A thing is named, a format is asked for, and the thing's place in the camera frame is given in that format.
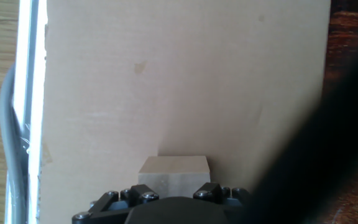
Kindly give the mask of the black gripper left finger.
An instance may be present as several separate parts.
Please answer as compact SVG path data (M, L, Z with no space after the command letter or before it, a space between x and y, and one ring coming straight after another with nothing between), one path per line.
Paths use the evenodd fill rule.
M129 213L138 205L158 200L159 195L148 186L133 185L120 192L108 191L93 201L89 210L71 218L72 224L123 224Z

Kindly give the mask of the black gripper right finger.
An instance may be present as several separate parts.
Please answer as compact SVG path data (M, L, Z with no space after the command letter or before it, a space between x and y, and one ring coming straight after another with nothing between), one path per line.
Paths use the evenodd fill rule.
M207 182L194 194L193 199L217 205L229 223L239 223L241 213L248 204L251 194L242 187L221 187L218 183Z

